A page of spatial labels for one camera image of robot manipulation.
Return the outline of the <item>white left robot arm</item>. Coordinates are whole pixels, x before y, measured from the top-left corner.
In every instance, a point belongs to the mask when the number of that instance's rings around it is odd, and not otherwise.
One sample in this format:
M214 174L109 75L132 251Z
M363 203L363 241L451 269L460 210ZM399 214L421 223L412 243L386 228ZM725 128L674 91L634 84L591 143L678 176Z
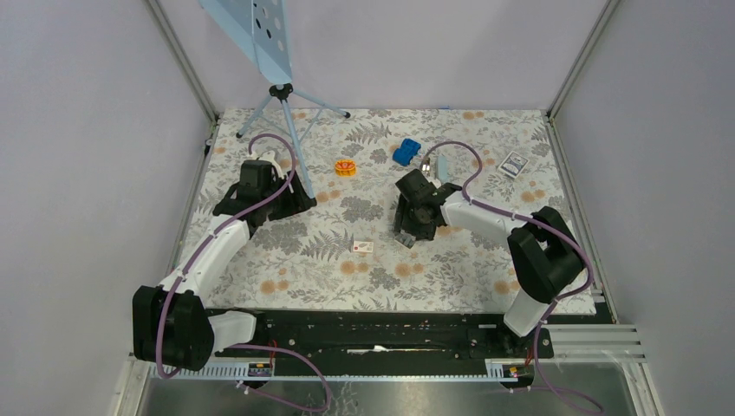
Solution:
M174 370L198 371L213 353L236 345L249 356L263 353L269 334L252 313L228 310L211 315L204 301L258 228L315 204L297 172L282 172L264 158L243 162L238 182L214 206L197 248L158 285L141 286L134 293L134 357Z

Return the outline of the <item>cardboard staple box sleeve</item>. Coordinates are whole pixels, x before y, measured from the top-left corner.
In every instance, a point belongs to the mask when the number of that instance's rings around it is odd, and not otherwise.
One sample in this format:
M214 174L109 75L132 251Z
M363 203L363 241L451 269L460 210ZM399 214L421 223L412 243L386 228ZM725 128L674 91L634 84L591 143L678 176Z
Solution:
M354 240L352 244L354 253L369 254L374 252L374 243L372 241Z

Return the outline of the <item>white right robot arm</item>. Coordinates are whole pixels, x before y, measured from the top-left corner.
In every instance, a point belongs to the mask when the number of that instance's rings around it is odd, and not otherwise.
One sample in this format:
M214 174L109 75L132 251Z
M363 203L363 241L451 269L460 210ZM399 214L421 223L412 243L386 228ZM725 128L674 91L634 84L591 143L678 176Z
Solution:
M431 241L437 229L457 227L502 245L511 254L520 290L504 314L498 348L518 357L531 345L530 332L545 319L562 291L585 270L585 257L554 208L524 216L469 196L459 185L435 185L414 169L396 182L400 193L394 232Z

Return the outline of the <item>silver stapler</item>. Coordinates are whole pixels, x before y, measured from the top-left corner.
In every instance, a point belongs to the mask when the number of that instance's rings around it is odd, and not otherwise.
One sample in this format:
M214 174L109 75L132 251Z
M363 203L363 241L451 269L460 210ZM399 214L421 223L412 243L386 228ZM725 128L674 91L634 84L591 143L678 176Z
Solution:
M428 156L420 165L420 170L426 175L432 175L434 179L439 182L447 182L449 180L448 175L448 161L447 158L440 154L439 156Z

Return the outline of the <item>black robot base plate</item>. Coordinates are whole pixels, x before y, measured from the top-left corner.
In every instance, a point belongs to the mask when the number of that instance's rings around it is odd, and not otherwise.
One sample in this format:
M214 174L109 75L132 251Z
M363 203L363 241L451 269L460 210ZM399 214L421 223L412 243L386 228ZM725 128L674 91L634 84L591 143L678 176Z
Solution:
M485 376L488 360L531 364L550 359L548 330L519 337L500 314L256 309L252 344L272 354L227 348L222 357L273 361L278 376L310 375L287 350L326 376Z

